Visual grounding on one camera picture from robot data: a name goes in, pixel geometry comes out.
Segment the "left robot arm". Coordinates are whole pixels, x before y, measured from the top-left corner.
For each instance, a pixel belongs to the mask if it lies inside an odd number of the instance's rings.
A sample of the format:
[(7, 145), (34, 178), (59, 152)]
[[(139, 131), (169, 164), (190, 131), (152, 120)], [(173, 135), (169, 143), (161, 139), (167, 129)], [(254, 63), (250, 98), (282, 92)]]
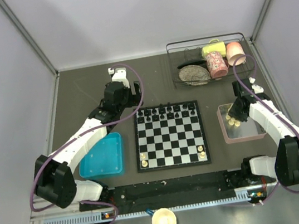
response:
[(31, 196), (39, 196), (50, 206), (62, 209), (75, 202), (105, 207), (110, 201), (108, 191), (99, 182), (74, 179), (74, 169), (95, 144), (123, 121), (121, 115), (126, 108), (139, 110), (143, 95), (141, 81), (135, 81), (133, 88), (120, 81), (108, 82), (98, 107), (67, 143), (49, 156), (37, 158)]

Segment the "white king piece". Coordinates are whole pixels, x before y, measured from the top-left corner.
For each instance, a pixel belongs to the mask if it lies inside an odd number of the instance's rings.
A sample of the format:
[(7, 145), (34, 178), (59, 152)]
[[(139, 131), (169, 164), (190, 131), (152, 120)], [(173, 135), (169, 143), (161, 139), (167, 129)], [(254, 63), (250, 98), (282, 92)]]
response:
[(234, 125), (235, 125), (236, 127), (239, 127), (239, 126), (241, 125), (241, 122), (240, 122), (240, 121), (235, 121)]

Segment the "white queen piece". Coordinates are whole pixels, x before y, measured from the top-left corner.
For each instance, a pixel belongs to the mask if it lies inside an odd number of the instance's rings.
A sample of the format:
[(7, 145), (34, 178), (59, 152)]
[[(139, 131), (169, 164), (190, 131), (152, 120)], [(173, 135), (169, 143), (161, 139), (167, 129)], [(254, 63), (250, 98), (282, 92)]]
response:
[(235, 119), (233, 119), (233, 118), (231, 118), (231, 120), (229, 120), (229, 122), (228, 122), (228, 124), (231, 126), (234, 125), (234, 123), (235, 123)]

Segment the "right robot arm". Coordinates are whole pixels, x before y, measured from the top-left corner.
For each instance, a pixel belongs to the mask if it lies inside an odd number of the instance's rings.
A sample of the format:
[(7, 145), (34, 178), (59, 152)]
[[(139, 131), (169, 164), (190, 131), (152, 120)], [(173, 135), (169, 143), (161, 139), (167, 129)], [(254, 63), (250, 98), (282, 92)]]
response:
[(275, 107), (263, 89), (250, 79), (232, 82), (236, 100), (229, 116), (237, 121), (252, 119), (269, 134), (277, 145), (275, 157), (257, 155), (244, 158), (241, 177), (255, 184), (262, 176), (275, 178), (289, 187), (299, 184), (299, 127)]

